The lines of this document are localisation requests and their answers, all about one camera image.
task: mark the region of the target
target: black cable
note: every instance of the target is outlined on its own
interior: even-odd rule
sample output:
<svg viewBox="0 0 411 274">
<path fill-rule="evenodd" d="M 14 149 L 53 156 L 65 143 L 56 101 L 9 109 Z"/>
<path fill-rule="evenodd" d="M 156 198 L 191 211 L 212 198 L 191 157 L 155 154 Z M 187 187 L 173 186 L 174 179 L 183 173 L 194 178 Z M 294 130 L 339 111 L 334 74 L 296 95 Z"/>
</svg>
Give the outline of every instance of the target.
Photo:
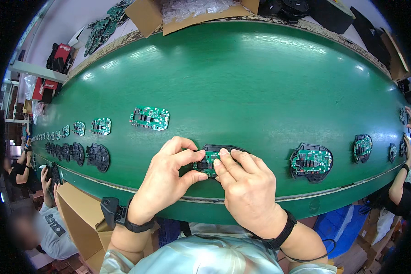
<svg viewBox="0 0 411 274">
<path fill-rule="evenodd" d="M 288 258 L 291 259 L 291 260 L 294 260 L 294 261 L 296 261 L 296 262 L 298 262 L 298 263 L 309 263 L 309 262 L 312 262 L 312 261 L 315 261 L 315 260 L 319 260 L 319 259 L 323 259 L 324 257 L 327 257 L 329 254 L 331 254 L 331 253 L 335 250 L 335 248 L 336 248 L 336 246 L 337 246 L 337 242 L 336 242 L 334 239 L 325 239 L 325 240 L 323 240 L 323 242 L 324 242 L 324 241 L 332 241 L 332 242 L 334 243 L 334 248 L 333 248 L 332 250 L 330 250 L 328 253 L 326 253 L 326 255 L 323 255 L 323 256 L 321 256 L 321 257 L 318 257 L 318 258 L 312 259 L 312 260 L 299 260 L 299 259 L 294 259 L 294 258 L 291 258 L 290 256 L 286 255 L 285 252 L 283 252 L 283 249 L 280 249 L 280 250 L 283 252 L 283 254 L 284 254 L 286 257 L 288 257 Z"/>
</svg>

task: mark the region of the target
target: wrist strap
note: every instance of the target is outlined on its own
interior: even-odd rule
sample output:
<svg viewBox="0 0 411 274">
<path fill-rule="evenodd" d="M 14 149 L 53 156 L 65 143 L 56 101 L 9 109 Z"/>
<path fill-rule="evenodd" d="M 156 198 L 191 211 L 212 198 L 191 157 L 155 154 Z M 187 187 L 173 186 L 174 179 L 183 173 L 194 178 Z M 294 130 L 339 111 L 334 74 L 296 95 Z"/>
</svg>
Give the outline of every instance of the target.
<svg viewBox="0 0 411 274">
<path fill-rule="evenodd" d="M 407 165 L 407 164 L 404 164 L 404 165 L 402 166 L 402 168 L 405 168 L 405 169 L 406 169 L 406 173 L 408 173 L 408 172 L 409 172 L 409 167 L 408 167 L 408 165 Z"/>
</svg>

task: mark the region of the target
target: cardboard flap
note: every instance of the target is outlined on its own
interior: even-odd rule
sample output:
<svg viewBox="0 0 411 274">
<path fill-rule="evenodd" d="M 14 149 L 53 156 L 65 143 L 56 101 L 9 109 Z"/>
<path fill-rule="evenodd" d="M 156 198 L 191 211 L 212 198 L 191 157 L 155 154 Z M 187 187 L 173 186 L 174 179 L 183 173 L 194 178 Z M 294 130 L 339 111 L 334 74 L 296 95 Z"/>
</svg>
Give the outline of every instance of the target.
<svg viewBox="0 0 411 274">
<path fill-rule="evenodd" d="M 148 38 L 163 22 L 160 9 L 152 0 L 136 0 L 125 9 L 125 14 L 145 38 Z"/>
<path fill-rule="evenodd" d="M 257 14 L 259 10 L 259 0 L 241 0 L 242 5 Z"/>
<path fill-rule="evenodd" d="M 220 19 L 220 18 L 227 18 L 227 17 L 246 16 L 246 15 L 250 15 L 250 14 L 242 5 L 230 7 L 223 12 L 215 13 L 215 14 L 206 13 L 206 14 L 200 14 L 196 17 L 192 17 L 193 16 L 192 14 L 189 18 L 184 19 L 181 22 L 175 22 L 175 19 L 173 19 L 172 22 L 170 22 L 169 24 L 163 25 L 163 35 L 168 35 L 169 33 L 175 32 L 180 29 L 184 29 L 190 25 L 199 24 L 205 21 L 210 21 L 210 20 L 215 20 L 215 19 Z"/>
<path fill-rule="evenodd" d="M 70 183 L 61 185 L 58 188 L 58 194 L 93 229 L 96 229 L 104 220 L 100 202 L 75 188 Z"/>
</svg>

